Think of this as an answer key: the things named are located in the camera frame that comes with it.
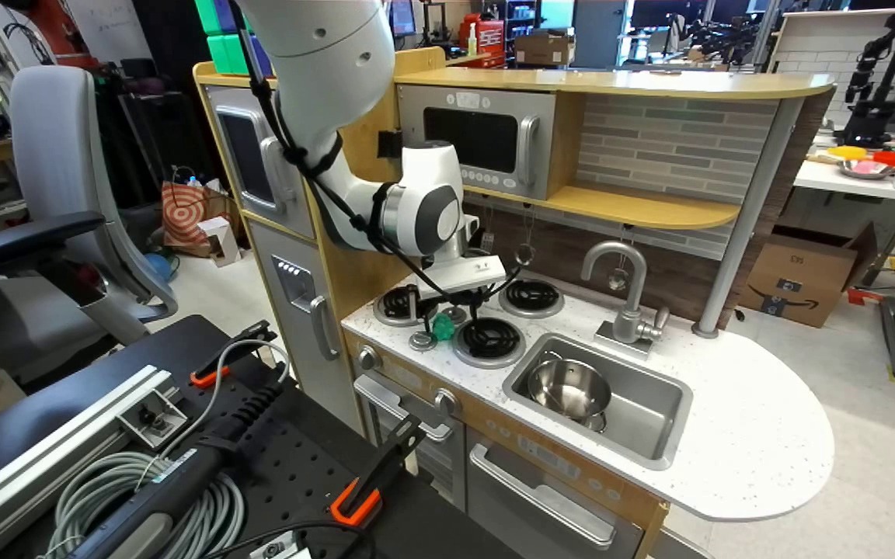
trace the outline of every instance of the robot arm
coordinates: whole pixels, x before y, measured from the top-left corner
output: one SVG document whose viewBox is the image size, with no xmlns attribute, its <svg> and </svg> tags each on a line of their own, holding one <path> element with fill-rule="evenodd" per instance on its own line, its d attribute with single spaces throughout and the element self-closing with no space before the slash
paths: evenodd
<svg viewBox="0 0 895 559">
<path fill-rule="evenodd" d="M 302 146 L 306 168 L 330 161 L 324 214 L 330 235 L 350 247 L 435 257 L 423 291 L 459 291 L 507 275 L 497 257 L 464 257 L 464 182 L 452 146 L 404 149 L 404 176 L 378 187 L 350 175 L 335 130 L 366 114 L 388 90 L 395 48 L 378 0 L 238 0 L 265 45 L 278 86 L 274 111 L 281 144 Z"/>
</svg>

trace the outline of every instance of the oven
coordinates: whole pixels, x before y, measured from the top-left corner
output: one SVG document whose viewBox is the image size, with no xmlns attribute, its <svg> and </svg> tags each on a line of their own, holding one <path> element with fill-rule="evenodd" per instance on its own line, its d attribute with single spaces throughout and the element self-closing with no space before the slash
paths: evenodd
<svg viewBox="0 0 895 559">
<path fill-rule="evenodd" d="M 398 86 L 404 144 L 452 144 L 465 187 L 548 200 L 553 93 Z"/>
</svg>

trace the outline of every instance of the faucet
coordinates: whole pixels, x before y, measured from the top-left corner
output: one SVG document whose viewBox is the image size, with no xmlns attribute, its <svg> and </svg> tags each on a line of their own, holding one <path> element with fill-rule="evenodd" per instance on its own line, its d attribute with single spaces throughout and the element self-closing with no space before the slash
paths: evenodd
<svg viewBox="0 0 895 559">
<path fill-rule="evenodd" d="M 596 336 L 604 339 L 614 339 L 614 343 L 626 343 L 626 344 L 640 344 L 640 343 L 651 343 L 661 336 L 665 322 L 668 322 L 668 310 L 661 308 L 654 322 L 644 322 L 640 321 L 640 295 L 644 295 L 644 283 L 645 283 L 645 261 L 644 255 L 626 245 L 626 243 L 599 243 L 592 245 L 584 261 L 580 261 L 580 278 L 592 275 L 592 266 L 604 255 L 618 255 L 632 263 L 632 278 L 626 278 L 626 301 L 625 308 L 618 308 L 614 321 L 604 322 Z"/>
</svg>

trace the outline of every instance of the stainless steel sink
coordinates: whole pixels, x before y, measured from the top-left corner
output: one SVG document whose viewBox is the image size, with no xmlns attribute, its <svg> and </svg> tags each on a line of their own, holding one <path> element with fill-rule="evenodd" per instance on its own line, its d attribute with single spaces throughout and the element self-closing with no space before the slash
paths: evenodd
<svg viewBox="0 0 895 559">
<path fill-rule="evenodd" d="M 573 419 L 541 400 L 538 378 L 543 369 L 553 369 L 556 361 L 588 363 L 588 369 L 610 386 L 610 403 L 607 409 L 596 409 L 599 416 Z M 692 400 L 682 382 L 614 361 L 562 336 L 543 336 L 523 363 L 516 363 L 502 389 L 531 413 L 560 419 L 648 468 L 665 468 L 672 462 Z"/>
</svg>

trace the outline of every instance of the office chair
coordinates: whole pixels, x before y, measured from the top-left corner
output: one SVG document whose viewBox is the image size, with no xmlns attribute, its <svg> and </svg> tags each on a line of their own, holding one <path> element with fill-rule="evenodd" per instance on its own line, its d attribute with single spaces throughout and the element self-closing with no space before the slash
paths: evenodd
<svg viewBox="0 0 895 559">
<path fill-rule="evenodd" d="M 113 343 L 147 336 L 143 322 L 177 310 L 165 287 L 128 235 L 95 121 L 93 78 L 67 64 L 21 69 L 10 93 L 11 161 L 32 228 L 70 214 L 98 214 L 102 224 L 70 231 L 62 261 L 93 263 L 102 295 L 70 287 L 84 271 L 10 273 L 0 278 L 0 366 L 19 386 L 105 351 Z"/>
</svg>

